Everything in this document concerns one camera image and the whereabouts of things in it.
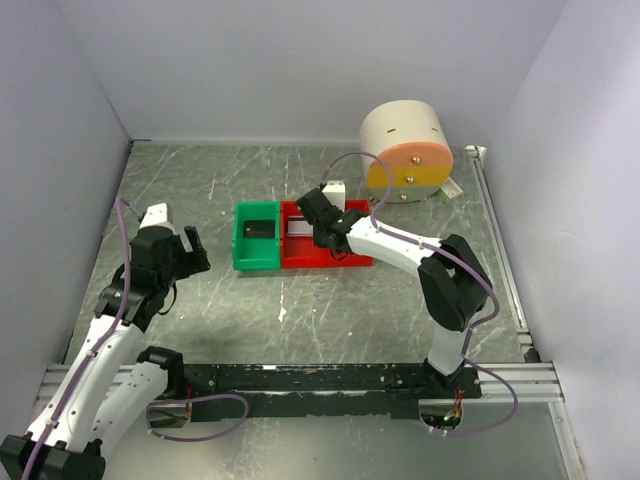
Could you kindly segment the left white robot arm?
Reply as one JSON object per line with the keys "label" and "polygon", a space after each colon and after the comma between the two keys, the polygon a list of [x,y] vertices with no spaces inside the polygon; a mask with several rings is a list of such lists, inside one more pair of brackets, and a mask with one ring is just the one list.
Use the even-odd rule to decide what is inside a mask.
{"label": "left white robot arm", "polygon": [[118,387],[121,364],[141,341],[181,279],[209,270],[195,227],[141,227],[131,241],[131,265],[119,268],[100,295],[85,343],[44,410],[26,433],[7,436],[1,463],[12,479],[100,479],[116,443],[156,398],[188,392],[180,353],[141,352]]}

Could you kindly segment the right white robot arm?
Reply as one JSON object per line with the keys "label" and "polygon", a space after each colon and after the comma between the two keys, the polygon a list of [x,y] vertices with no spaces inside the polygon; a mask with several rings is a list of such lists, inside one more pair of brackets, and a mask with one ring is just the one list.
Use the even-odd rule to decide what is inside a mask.
{"label": "right white robot arm", "polygon": [[315,246],[333,253],[369,256],[415,276],[435,335],[423,363],[424,384],[443,398],[455,390],[464,367],[472,319],[488,301],[499,305],[488,275],[468,242],[452,234],[421,237],[378,221],[373,213],[341,210],[319,188],[296,201],[312,227]]}

